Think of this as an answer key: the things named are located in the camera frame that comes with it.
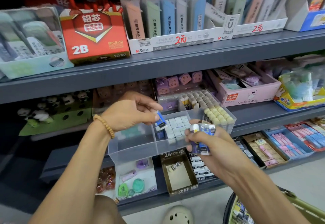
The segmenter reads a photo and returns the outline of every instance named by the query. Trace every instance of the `pink cardboard display box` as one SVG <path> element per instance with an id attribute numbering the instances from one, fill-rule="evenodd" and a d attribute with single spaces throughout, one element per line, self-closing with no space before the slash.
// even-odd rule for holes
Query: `pink cardboard display box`
<path id="1" fill-rule="evenodd" d="M 264 73 L 254 65 L 248 64 L 248 66 L 249 68 L 244 64 L 241 64 L 239 69 L 244 70 L 245 72 L 247 70 L 253 70 L 255 73 L 262 77 L 261 80 L 266 84 L 246 87 L 239 90 L 229 90 L 210 69 L 207 70 L 215 88 L 217 89 L 217 94 L 215 97 L 221 101 L 225 107 L 273 100 L 276 92 L 281 85 L 281 82 Z"/>

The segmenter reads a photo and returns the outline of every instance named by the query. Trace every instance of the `hand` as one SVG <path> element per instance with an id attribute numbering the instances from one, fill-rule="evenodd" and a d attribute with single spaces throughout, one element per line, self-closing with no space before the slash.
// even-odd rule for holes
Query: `hand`
<path id="1" fill-rule="evenodd" d="M 113 103 L 101 116 L 114 132 L 128 129 L 138 123 L 150 125 L 159 119 L 157 110 L 162 106 L 151 98 L 127 91 L 116 103 Z"/>
<path id="2" fill-rule="evenodd" d="M 198 123 L 199 120 L 190 120 L 190 124 Z M 230 135 L 221 127 L 215 128 L 214 136 L 207 135 L 204 132 L 191 133 L 189 129 L 185 131 L 187 142 L 202 142 L 210 149 L 210 156 L 200 155 L 202 161 L 211 170 L 230 187 L 236 185 L 237 176 L 242 170 L 251 167 L 253 163 L 235 144 Z M 188 151 L 192 151 L 192 145 L 187 146 Z"/>

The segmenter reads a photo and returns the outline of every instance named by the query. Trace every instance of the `yellow display box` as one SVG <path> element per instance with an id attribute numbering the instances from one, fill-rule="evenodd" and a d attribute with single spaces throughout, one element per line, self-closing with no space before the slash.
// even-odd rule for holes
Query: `yellow display box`
<path id="1" fill-rule="evenodd" d="M 284 86 L 281 76 L 279 77 L 279 81 L 281 82 L 281 85 L 279 90 L 275 94 L 273 100 L 286 111 L 302 110 L 310 106 L 318 106 L 325 103 L 325 90 L 323 87 L 321 88 L 318 94 L 320 96 L 324 96 L 323 98 L 313 101 L 295 103 L 292 97 L 290 96 L 288 90 Z"/>

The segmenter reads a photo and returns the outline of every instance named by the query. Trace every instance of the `floor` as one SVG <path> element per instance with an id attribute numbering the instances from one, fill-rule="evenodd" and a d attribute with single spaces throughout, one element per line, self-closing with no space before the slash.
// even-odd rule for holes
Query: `floor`
<path id="1" fill-rule="evenodd" d="M 325 211 L 324 165 L 325 158 L 271 174 L 270 177 L 277 185 L 294 192 L 300 199 Z M 193 211 L 195 223 L 219 224 L 222 223 L 225 206 L 231 194 L 232 190 L 226 187 L 123 218 L 128 224 L 157 224 L 161 223 L 168 209 L 182 204 Z M 0 223 L 5 221 L 24 224 L 29 218 L 29 214 L 0 205 Z"/>

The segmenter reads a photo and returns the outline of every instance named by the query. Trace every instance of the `handwritten price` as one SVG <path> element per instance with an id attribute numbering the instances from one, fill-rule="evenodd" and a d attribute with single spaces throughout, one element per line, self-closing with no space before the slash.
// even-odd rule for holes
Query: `handwritten price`
<path id="1" fill-rule="evenodd" d="M 181 37 L 177 36 L 176 38 L 177 38 L 177 42 L 175 44 L 185 43 L 186 42 L 185 35 L 181 35 Z"/>
<path id="2" fill-rule="evenodd" d="M 258 26 L 254 26 L 254 30 L 252 32 L 261 32 L 263 30 L 263 25 L 260 24 Z"/>

